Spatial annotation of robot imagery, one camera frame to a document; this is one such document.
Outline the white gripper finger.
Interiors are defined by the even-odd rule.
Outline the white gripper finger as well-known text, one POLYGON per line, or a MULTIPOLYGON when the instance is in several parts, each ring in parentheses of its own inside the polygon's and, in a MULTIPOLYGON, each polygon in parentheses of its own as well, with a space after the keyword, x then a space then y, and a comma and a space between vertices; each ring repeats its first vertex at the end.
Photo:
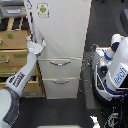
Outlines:
POLYGON ((46 47, 46 41, 45 41, 45 39, 44 39, 44 38, 42 38, 41 46, 42 46, 42 48, 45 48, 45 47, 46 47))
POLYGON ((31 35, 26 37, 27 42, 32 42, 31 35))

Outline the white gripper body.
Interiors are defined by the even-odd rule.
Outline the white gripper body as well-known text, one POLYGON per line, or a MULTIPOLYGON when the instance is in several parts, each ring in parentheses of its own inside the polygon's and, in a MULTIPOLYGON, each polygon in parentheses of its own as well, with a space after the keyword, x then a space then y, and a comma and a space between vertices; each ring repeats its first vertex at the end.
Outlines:
POLYGON ((34 53, 35 55, 39 55, 43 51, 44 47, 40 44, 28 42, 27 49, 29 52, 34 53))

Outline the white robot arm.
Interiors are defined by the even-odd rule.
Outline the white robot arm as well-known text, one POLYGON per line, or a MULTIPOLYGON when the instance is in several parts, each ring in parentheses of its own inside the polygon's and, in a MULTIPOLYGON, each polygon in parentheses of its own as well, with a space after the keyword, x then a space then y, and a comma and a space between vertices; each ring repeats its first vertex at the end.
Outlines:
POLYGON ((19 114, 19 98, 34 73, 37 55, 46 47, 44 39, 37 43, 36 39, 26 38, 29 54, 27 63, 18 73, 6 80, 5 87, 0 89, 0 128, 11 128, 19 114))

